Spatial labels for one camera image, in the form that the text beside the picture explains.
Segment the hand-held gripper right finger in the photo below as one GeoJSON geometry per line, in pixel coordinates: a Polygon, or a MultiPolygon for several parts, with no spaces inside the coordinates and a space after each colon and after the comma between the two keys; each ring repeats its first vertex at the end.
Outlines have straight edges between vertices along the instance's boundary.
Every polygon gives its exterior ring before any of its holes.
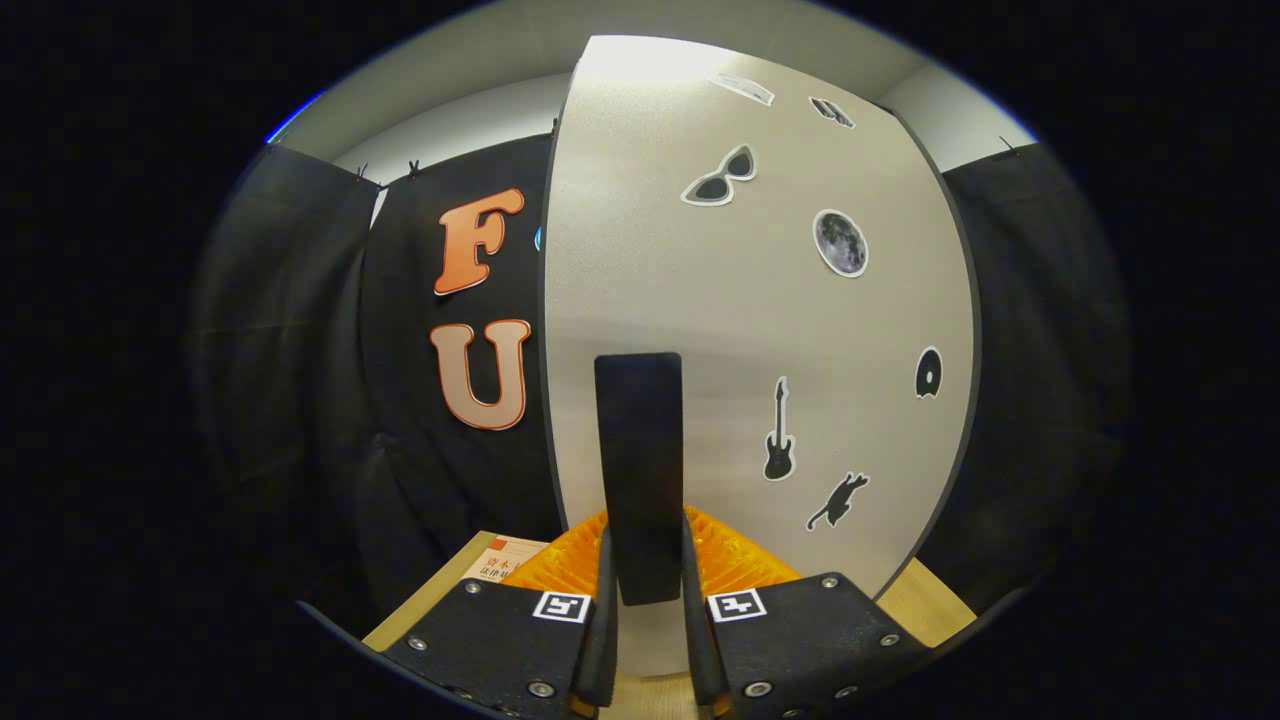
{"type": "Polygon", "coordinates": [[[850,719],[934,653],[845,575],[800,577],[694,507],[682,583],[694,696],[713,719],[850,719]]]}

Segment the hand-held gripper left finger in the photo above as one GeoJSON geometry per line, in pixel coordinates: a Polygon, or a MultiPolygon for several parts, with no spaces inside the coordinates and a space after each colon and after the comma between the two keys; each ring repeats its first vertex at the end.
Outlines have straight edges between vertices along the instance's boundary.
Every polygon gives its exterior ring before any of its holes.
{"type": "Polygon", "coordinates": [[[616,591],[598,512],[500,582],[460,579],[383,656],[470,719],[594,719],[614,693],[616,591]]]}

